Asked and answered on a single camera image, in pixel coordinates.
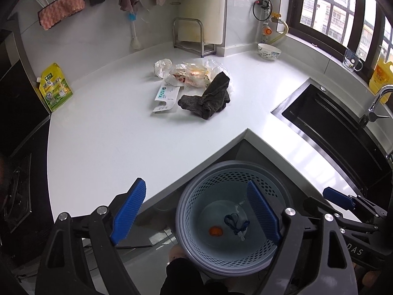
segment blue gripper pad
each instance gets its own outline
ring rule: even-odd
[[[144,180],[139,178],[132,186],[134,189],[128,195],[126,201],[113,219],[113,231],[111,234],[113,245],[117,245],[122,239],[127,237],[143,200],[146,197],[146,183]]]
[[[247,183],[247,199],[266,237],[278,245],[281,240],[280,222],[253,181]]]
[[[355,203],[353,203],[350,197],[330,187],[325,188],[322,195],[326,200],[331,201],[344,210],[352,211],[355,208]]]

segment gray plastic basket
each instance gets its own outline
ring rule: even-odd
[[[180,245],[196,265],[221,276],[243,276],[267,267],[276,251],[259,225],[246,197],[249,180],[259,183],[262,193],[277,198],[283,206],[292,202],[284,185],[268,170],[253,163],[225,161],[197,175],[186,187],[176,211]],[[241,241],[224,223],[224,216],[239,215],[250,225]],[[219,225],[224,234],[213,237],[209,227]]]

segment black sink basin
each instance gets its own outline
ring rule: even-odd
[[[288,125],[324,155],[356,193],[387,210],[392,169],[383,150],[359,126],[354,114],[328,96],[324,88],[309,82],[272,113],[283,121],[286,119]]]

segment white cutting board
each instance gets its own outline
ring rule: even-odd
[[[225,0],[180,0],[179,17],[199,19],[204,26],[205,43],[221,44],[224,33]],[[180,41],[200,42],[196,22],[179,21]]]

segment silver bolt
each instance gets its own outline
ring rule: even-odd
[[[99,215],[104,215],[108,211],[108,208],[106,206],[100,206],[97,208],[97,213]]]
[[[325,214],[325,220],[327,220],[328,222],[331,222],[332,220],[334,220],[332,214]]]
[[[296,211],[295,211],[293,208],[290,208],[290,207],[286,208],[286,209],[285,209],[285,212],[286,212],[289,216],[293,216],[293,215],[296,214]]]
[[[66,220],[68,217],[68,214],[66,212],[60,213],[60,215],[58,216],[58,219],[63,221]]]

